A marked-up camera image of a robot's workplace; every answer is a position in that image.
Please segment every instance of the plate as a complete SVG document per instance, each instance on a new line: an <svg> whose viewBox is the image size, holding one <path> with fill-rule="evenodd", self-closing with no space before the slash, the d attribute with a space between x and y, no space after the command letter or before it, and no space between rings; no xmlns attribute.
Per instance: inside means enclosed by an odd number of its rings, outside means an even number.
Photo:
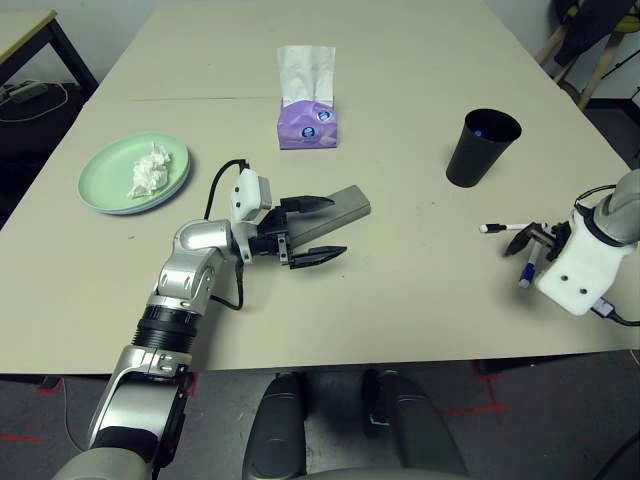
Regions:
<svg viewBox="0 0 640 480"><path fill-rule="evenodd" d="M151 152L151 144L164 146L171 155L168 181L153 195L129 198L133 166ZM100 150L84 167L78 181L80 198L102 213L129 215L149 210L174 195L186 181L189 170L187 146L172 135L145 132L130 135Z"/></svg>

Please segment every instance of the black cup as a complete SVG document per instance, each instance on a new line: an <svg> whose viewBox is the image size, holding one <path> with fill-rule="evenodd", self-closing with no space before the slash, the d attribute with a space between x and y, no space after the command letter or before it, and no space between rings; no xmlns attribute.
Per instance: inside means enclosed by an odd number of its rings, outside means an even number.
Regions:
<svg viewBox="0 0 640 480"><path fill-rule="evenodd" d="M469 112L447 178L459 187L473 187L521 133L520 124L506 113L488 108Z"/></svg>

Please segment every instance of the desk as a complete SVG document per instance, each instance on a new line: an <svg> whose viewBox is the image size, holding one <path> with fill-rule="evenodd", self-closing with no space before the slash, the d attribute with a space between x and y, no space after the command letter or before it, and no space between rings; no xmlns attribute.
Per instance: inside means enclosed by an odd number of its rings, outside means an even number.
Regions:
<svg viewBox="0 0 640 480"><path fill-rule="evenodd" d="M277 147L275 49L286 43L337 47L337 149ZM465 113L484 106L512 114L523 135L477 187L460 189L445 167ZM189 146L186 187L142 215L84 207L76 183L85 163L144 130ZM238 157L270 179L275 199L357 184L372 213L315 242L349 247L327 264L247 266L245 308L213 303L200 323L197 369L638 344L637 330L573 317L518 289L527 254L504 259L511 236L478 233L491 221L562 221L578 194L628 171L483 2L283 0L167 5L151 16L0 231L2 369L110 372L175 230L203 214L213 175ZM233 181L221 183L215 217L228 215ZM627 318L640 318L638 257L607 294ZM233 284L229 270L216 293L234 300Z"/></svg>
<svg viewBox="0 0 640 480"><path fill-rule="evenodd" d="M0 12L0 85L50 44L90 96L98 82L56 21L54 10Z"/></svg>

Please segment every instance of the white tissue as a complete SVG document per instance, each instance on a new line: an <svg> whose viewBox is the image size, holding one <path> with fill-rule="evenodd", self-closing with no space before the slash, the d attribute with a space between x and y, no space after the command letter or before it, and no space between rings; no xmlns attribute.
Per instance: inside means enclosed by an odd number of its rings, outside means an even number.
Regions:
<svg viewBox="0 0 640 480"><path fill-rule="evenodd" d="M333 107L335 47L286 45L278 48L282 106L311 100Z"/></svg>
<svg viewBox="0 0 640 480"><path fill-rule="evenodd" d="M145 197L166 185L169 178L167 165L171 155L162 145L151 142L151 153L136 160L133 166L133 188L128 196Z"/></svg>

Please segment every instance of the blue marker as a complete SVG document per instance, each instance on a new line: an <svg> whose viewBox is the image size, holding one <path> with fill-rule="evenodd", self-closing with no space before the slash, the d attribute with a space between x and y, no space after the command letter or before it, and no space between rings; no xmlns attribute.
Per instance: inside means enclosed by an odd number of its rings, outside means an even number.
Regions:
<svg viewBox="0 0 640 480"><path fill-rule="evenodd" d="M533 282L533 277L536 274L536 262L538 261L538 257L540 256L540 250L542 249L542 244L538 242L533 242L533 248L531 249L531 254L529 255L529 260L522 270L520 274L520 281L518 282L518 286L520 288L529 288L531 282Z"/></svg>

